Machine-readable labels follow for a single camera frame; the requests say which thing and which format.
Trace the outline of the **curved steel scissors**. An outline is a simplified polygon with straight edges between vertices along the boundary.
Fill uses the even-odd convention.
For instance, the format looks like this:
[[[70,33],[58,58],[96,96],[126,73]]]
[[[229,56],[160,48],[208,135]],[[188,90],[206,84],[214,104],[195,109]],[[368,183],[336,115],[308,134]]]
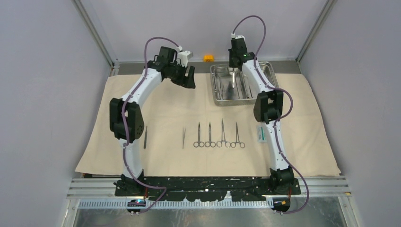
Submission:
[[[201,140],[201,125],[198,122],[198,129],[197,129],[197,140],[193,143],[195,148],[202,148],[205,146],[205,143]]]

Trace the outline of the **steel tweezers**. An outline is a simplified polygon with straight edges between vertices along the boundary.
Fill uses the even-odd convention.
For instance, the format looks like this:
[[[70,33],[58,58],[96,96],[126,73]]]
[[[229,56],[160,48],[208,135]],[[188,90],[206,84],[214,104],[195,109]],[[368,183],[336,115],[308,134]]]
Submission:
[[[185,135],[186,135],[186,128],[183,127],[183,132],[182,132],[182,149],[184,149],[184,146],[185,146]]]

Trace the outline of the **steel scalpel handle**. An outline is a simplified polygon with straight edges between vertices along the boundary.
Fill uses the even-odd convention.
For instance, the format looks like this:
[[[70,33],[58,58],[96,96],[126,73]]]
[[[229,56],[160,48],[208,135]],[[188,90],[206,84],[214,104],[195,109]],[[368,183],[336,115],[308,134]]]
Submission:
[[[146,147],[147,147],[147,137],[148,137],[148,126],[145,127],[145,135],[144,135],[143,149],[146,149]]]

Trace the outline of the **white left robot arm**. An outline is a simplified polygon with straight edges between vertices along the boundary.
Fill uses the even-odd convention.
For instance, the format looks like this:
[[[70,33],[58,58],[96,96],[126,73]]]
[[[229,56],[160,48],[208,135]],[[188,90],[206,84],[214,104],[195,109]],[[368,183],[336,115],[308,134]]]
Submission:
[[[109,125],[122,147],[124,171],[114,183],[116,196],[141,195],[147,188],[142,181],[143,167],[140,159],[139,138],[145,130],[141,108],[153,90],[164,79],[176,85],[194,89],[194,66],[188,66],[193,56],[182,47],[160,48],[159,54],[148,61],[135,85],[121,98],[109,103]]]

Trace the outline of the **cream cloth wrap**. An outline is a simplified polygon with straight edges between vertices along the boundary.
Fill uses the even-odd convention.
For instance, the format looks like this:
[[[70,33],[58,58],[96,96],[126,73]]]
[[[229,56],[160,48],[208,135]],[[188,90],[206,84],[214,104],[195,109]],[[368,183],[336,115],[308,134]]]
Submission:
[[[287,159],[303,176],[340,174],[330,147],[321,112],[311,87],[302,74],[276,75],[281,88],[294,100],[290,115],[281,121]],[[95,175],[120,175],[124,165],[119,141],[109,128],[109,103],[121,97],[139,79],[138,75],[110,77],[105,85],[96,123],[76,171]],[[147,147],[140,142],[140,158],[148,176],[268,176],[271,168],[267,143],[258,143],[258,122],[253,105],[216,106],[209,74],[195,75],[195,89],[164,80],[145,101],[141,112],[148,126]],[[198,122],[201,140],[221,139],[221,119],[226,140],[235,141],[235,123],[245,148],[195,148]],[[182,132],[186,128],[182,149]]]

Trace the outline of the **long steel needle holder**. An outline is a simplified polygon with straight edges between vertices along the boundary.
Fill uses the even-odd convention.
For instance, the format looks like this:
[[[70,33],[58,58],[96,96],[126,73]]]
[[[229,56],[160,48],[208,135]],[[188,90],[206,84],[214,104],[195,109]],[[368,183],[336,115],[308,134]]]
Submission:
[[[230,148],[231,144],[226,140],[225,128],[224,128],[224,120],[221,119],[221,139],[216,142],[216,146],[221,148],[225,146],[226,148]]]

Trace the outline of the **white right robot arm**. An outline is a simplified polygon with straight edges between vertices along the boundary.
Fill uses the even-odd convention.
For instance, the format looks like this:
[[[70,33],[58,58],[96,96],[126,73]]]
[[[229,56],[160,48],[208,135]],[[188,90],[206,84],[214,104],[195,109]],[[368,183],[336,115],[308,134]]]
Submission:
[[[246,47],[242,35],[231,35],[229,67],[238,69],[247,76],[249,83],[256,88],[257,97],[253,115],[263,129],[270,153],[269,189],[282,194],[294,183],[293,168],[288,163],[281,135],[280,118],[283,111],[283,92],[275,88],[263,74],[253,52]]]

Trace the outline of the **straight steel scissors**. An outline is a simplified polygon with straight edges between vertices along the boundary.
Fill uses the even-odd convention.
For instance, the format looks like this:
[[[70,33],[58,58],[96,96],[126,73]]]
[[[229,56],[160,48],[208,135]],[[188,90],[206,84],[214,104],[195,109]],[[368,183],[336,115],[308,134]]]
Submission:
[[[214,148],[215,146],[216,146],[216,143],[212,140],[211,123],[209,123],[209,127],[208,127],[208,140],[205,142],[205,147],[207,147],[207,148]]]

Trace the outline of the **steel mesh instrument tray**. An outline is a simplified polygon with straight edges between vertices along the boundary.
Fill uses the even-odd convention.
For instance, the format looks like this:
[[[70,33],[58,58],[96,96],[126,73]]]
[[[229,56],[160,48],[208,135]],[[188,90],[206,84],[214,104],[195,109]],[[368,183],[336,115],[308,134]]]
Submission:
[[[222,101],[217,100],[216,83],[219,79],[224,81],[225,85],[225,99]],[[217,106],[254,105],[260,93],[251,76],[230,68],[227,63],[211,66],[210,80],[214,103]]]

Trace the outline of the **green white sterile packet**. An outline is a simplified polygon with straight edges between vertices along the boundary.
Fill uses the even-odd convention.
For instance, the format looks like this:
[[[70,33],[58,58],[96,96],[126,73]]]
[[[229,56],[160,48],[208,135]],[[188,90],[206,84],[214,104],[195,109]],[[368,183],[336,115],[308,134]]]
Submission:
[[[266,143],[266,136],[262,126],[257,126],[257,141],[258,143]]]

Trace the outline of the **steel hemostat clamp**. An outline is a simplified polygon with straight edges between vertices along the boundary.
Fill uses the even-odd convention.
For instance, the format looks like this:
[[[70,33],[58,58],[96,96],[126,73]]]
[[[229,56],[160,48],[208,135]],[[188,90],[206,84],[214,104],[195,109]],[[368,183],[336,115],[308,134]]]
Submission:
[[[238,123],[235,123],[235,141],[230,143],[231,148],[245,148],[245,143],[241,142],[240,137],[239,137],[239,128],[238,128]]]

